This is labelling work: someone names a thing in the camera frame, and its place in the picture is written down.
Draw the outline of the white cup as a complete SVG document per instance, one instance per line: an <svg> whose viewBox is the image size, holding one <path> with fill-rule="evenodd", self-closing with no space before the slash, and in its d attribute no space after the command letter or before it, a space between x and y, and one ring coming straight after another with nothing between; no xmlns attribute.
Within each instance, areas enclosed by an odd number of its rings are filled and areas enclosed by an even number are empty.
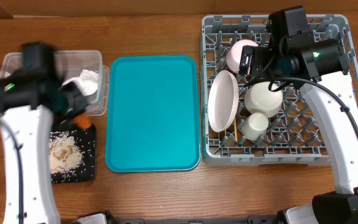
<svg viewBox="0 0 358 224"><path fill-rule="evenodd" d="M241 127L242 135L255 141L260 135L265 134L269 126L269 119L263 113L253 113L245 121Z"/></svg>

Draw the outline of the pink plate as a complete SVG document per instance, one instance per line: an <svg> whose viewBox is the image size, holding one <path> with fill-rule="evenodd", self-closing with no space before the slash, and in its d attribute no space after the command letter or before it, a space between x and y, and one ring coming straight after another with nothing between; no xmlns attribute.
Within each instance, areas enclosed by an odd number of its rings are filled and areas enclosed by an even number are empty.
<svg viewBox="0 0 358 224"><path fill-rule="evenodd" d="M234 75L221 70L215 77L208 96L208 120L213 131L226 130L237 112L239 87Z"/></svg>

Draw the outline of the pink bowl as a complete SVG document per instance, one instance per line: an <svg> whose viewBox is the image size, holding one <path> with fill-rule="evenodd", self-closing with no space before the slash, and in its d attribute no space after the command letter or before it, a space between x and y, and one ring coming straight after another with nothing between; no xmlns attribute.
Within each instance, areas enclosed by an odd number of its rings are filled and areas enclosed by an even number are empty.
<svg viewBox="0 0 358 224"><path fill-rule="evenodd" d="M229 50L229 52L226 55L226 63L227 66L234 72L239 72L239 66L241 61L241 54L242 54L242 48L245 45L258 47L258 43L252 41L252 40L239 40L237 41Z"/></svg>

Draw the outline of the white bowl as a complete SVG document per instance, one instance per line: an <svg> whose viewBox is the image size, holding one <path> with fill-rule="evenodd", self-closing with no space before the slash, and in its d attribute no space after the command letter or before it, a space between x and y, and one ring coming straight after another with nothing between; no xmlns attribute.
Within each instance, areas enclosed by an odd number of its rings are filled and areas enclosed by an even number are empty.
<svg viewBox="0 0 358 224"><path fill-rule="evenodd" d="M282 107L282 91L270 91L270 82L262 82L249 88L244 96L244 103L250 113L263 113L271 118L278 114Z"/></svg>

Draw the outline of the orange carrot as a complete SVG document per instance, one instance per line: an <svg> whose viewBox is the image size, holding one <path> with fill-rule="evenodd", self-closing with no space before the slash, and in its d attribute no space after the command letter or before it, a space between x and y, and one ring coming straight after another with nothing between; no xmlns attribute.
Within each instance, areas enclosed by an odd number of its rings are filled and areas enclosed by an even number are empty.
<svg viewBox="0 0 358 224"><path fill-rule="evenodd" d="M88 129L92 126L92 122L89 117L83 113L72 119L72 123L80 129Z"/></svg>

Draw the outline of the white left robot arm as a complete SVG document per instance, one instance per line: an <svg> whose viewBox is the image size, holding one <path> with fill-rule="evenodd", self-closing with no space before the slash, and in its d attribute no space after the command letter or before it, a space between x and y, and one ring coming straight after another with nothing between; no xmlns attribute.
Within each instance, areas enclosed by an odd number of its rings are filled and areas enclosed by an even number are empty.
<svg viewBox="0 0 358 224"><path fill-rule="evenodd" d="M60 223L53 196L49 137L53 128L82 115L87 98L64 84L52 45L22 45L22 65L0 79L0 132L4 147L4 223Z"/></svg>

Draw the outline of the white napkin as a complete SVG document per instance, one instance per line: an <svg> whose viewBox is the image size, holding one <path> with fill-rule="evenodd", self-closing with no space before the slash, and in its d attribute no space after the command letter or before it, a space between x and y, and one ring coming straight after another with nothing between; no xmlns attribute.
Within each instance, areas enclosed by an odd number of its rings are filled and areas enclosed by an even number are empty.
<svg viewBox="0 0 358 224"><path fill-rule="evenodd" d="M69 78L63 82L63 85L70 82L74 82L84 96L89 96L98 89L99 73L91 70L82 70L79 76Z"/></svg>

